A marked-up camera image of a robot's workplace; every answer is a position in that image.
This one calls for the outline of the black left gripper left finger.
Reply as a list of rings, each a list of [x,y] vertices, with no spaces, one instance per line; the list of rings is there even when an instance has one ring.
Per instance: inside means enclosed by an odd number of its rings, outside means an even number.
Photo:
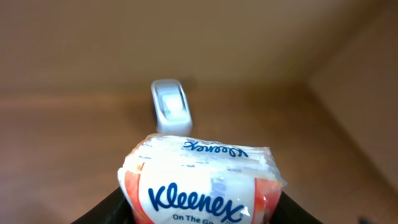
[[[72,224],[135,224],[130,205],[118,187]]]

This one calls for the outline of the kleenex tissue pack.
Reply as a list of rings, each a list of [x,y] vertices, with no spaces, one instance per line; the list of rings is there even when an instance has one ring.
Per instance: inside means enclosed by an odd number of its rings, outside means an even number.
[[[268,147],[151,134],[118,170],[136,223],[267,223],[285,181]]]

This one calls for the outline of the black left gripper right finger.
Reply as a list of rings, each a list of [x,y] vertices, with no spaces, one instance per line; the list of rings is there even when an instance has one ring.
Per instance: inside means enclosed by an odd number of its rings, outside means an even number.
[[[298,203],[282,192],[270,224],[322,224]]]

